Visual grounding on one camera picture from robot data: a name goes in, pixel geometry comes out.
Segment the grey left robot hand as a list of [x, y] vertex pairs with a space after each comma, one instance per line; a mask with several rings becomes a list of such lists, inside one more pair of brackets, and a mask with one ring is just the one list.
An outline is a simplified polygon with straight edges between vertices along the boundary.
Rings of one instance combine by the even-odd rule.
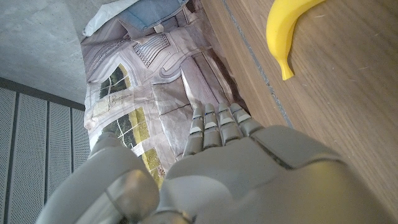
[[343, 158], [238, 104], [196, 108], [161, 186], [113, 133], [53, 193], [38, 223], [395, 223]]

